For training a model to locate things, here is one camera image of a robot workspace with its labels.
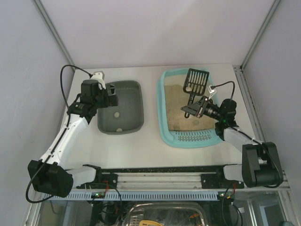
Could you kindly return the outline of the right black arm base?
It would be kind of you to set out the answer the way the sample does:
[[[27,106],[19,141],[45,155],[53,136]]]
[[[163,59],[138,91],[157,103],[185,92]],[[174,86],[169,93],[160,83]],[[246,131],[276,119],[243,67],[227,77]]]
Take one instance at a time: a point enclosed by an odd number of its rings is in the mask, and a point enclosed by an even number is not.
[[[222,189],[229,186],[236,186],[238,189],[243,189],[244,183],[236,180],[228,180],[225,178],[223,170],[217,169],[215,172],[201,174],[201,184],[203,189]]]

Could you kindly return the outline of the black litter scoop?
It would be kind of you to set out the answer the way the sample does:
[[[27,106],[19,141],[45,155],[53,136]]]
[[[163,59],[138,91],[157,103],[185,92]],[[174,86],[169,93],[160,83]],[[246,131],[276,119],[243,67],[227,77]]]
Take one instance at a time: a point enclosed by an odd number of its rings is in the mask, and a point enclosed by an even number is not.
[[[189,94],[188,105],[193,103],[195,96],[201,97],[204,95],[209,75],[210,73],[208,71],[193,68],[188,69],[183,85],[184,93]],[[186,91],[187,87],[191,87],[191,91]]]

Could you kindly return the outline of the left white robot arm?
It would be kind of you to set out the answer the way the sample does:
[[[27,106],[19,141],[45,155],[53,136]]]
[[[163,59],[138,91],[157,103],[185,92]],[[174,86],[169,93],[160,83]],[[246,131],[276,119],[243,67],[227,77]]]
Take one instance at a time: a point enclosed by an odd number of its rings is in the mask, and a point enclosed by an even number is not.
[[[32,160],[28,164],[31,178],[28,186],[50,197],[64,198],[73,188],[95,182],[101,175],[100,167],[84,164],[76,169],[67,169],[66,163],[78,138],[98,109],[117,105],[114,85],[105,84],[101,79],[84,80],[53,143],[39,160]]]

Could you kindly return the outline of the grey plastic bin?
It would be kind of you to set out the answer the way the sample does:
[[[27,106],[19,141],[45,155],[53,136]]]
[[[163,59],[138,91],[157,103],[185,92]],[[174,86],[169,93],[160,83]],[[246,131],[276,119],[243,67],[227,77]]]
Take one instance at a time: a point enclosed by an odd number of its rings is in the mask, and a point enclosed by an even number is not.
[[[119,104],[115,107],[100,108],[97,113],[98,129],[108,135],[137,132],[144,124],[143,96],[140,83],[136,81],[110,82],[115,86]]]

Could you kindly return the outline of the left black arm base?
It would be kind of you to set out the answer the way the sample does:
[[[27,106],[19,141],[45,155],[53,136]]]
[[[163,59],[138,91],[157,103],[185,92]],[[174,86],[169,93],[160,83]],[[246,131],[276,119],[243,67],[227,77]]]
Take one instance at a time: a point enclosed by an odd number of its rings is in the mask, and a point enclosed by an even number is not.
[[[108,185],[112,186],[113,188],[117,188],[117,182],[118,182],[117,174],[111,173],[111,172],[104,172],[101,167],[90,165],[90,164],[85,164],[83,166],[95,169],[96,170],[95,178],[92,182],[87,182],[87,183],[77,186],[76,187],[77,189],[87,189],[87,188],[104,189],[104,188],[106,188],[106,186],[101,185],[101,183],[108,184]]]

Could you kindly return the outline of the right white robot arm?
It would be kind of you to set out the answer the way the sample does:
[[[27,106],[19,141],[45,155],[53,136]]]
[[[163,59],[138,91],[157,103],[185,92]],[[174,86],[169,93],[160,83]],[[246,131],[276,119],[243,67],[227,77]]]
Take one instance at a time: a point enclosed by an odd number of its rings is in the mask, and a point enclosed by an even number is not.
[[[181,110],[196,118],[207,116],[216,120],[216,135],[242,153],[241,164],[224,166],[226,180],[240,180],[247,187],[279,187],[284,176],[276,145],[258,141],[241,130],[235,121],[236,107],[237,103],[232,99],[225,99],[218,106],[202,97]]]

